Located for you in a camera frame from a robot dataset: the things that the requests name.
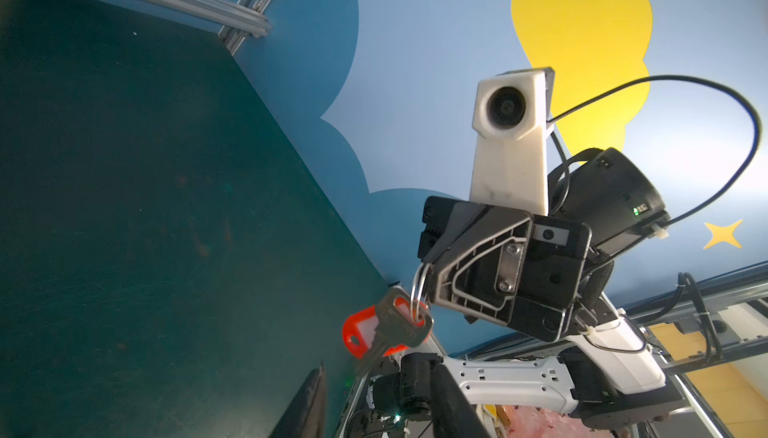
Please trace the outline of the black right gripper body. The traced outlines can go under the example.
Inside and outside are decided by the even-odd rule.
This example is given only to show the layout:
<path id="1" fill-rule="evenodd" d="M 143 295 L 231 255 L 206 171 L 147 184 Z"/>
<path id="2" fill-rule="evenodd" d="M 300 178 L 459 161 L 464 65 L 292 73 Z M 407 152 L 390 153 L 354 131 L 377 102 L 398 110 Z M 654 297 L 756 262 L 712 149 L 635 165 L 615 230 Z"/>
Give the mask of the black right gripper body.
<path id="1" fill-rule="evenodd" d="M 428 253 L 444 234 L 455 206 L 496 206 L 439 196 L 426 199 L 418 257 L 426 274 L 417 284 L 428 298 Z M 592 231 L 578 221 L 533 214 L 533 228 L 523 258 L 510 329 L 545 342 L 560 339 L 577 295 Z"/>

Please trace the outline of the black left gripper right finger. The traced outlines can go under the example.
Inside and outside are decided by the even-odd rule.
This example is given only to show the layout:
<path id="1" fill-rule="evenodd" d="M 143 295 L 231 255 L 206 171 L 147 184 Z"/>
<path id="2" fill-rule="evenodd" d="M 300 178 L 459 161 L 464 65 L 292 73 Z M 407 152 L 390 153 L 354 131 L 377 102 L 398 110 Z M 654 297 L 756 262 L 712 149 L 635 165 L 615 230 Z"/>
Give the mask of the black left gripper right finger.
<path id="1" fill-rule="evenodd" d="M 488 438 L 476 412 L 448 368 L 434 365 L 430 372 L 430 406 L 435 438 Z"/>

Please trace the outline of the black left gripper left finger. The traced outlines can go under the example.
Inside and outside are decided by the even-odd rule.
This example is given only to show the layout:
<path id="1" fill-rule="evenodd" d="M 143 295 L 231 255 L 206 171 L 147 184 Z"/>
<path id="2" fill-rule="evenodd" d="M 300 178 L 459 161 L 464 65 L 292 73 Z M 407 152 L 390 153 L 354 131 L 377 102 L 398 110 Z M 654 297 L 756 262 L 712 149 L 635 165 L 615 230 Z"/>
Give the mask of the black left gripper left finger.
<path id="1" fill-rule="evenodd" d="M 320 364 L 308 374 L 269 437 L 322 438 L 326 408 L 327 375 Z"/>

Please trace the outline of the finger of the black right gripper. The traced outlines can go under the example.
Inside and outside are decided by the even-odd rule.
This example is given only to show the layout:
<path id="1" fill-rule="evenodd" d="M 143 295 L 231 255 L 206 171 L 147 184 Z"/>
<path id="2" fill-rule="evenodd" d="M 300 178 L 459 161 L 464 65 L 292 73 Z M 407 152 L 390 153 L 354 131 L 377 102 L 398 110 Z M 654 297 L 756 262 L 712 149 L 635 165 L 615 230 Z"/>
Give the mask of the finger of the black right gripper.
<path id="1" fill-rule="evenodd" d="M 438 306 L 509 324 L 533 228 L 527 211 L 455 206 L 428 253 L 428 298 Z"/>

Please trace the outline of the red key tag with keyring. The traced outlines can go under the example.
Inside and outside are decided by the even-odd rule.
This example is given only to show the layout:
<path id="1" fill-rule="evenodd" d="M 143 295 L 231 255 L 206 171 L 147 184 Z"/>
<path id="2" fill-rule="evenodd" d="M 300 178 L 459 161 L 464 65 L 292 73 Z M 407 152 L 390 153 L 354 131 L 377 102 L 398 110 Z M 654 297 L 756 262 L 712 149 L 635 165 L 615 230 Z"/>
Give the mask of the red key tag with keyring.
<path id="1" fill-rule="evenodd" d="M 410 311 L 410 291 L 406 291 L 400 282 L 390 285 L 389 289 L 396 289 L 405 293 L 405 298 L 399 297 L 395 300 L 395 304 L 401 313 L 407 314 Z M 349 353 L 357 359 L 362 359 L 372 347 L 375 331 L 378 326 L 378 317 L 376 316 L 375 311 L 376 304 L 377 303 L 372 304 L 371 306 L 350 315 L 343 323 L 342 339 L 344 345 Z M 425 314 L 427 313 L 427 307 L 423 300 L 419 302 L 419 307 L 419 311 Z M 417 345 L 399 343 L 396 346 L 390 347 L 383 353 L 383 356 L 394 355 L 415 346 Z"/>

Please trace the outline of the silver metal key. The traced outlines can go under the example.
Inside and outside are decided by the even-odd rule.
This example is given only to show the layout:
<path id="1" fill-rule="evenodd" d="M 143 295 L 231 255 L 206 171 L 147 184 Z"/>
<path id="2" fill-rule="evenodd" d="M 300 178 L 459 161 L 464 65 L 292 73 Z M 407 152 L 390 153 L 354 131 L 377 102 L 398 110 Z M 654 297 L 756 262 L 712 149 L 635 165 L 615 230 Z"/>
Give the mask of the silver metal key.
<path id="1" fill-rule="evenodd" d="M 369 350 L 360 359 L 356 375 L 360 378 L 371 372 L 391 348 L 421 345 L 430 335 L 434 320 L 421 305 L 411 310 L 410 294 L 402 287 L 391 287 L 376 304 L 378 319 Z"/>

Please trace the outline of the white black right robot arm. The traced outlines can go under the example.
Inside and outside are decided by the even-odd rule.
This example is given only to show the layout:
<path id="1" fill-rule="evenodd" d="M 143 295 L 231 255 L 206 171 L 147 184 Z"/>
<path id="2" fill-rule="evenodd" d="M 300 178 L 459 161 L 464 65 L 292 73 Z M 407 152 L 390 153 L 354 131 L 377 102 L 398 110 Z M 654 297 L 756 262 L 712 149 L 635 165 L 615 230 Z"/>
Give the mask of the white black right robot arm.
<path id="1" fill-rule="evenodd" d="M 433 351 L 416 339 L 426 324 L 405 319 L 408 293 L 378 308 L 386 341 L 407 351 L 391 372 L 371 347 L 368 407 L 398 421 L 432 421 L 439 437 L 477 437 L 482 405 L 538 407 L 619 431 L 683 404 L 646 336 L 604 289 L 614 256 L 666 220 L 663 200 L 614 148 L 591 148 L 554 169 L 564 197 L 550 216 L 431 196 L 423 210 L 417 294 L 544 342 L 566 340 L 552 356 L 476 361 Z"/>

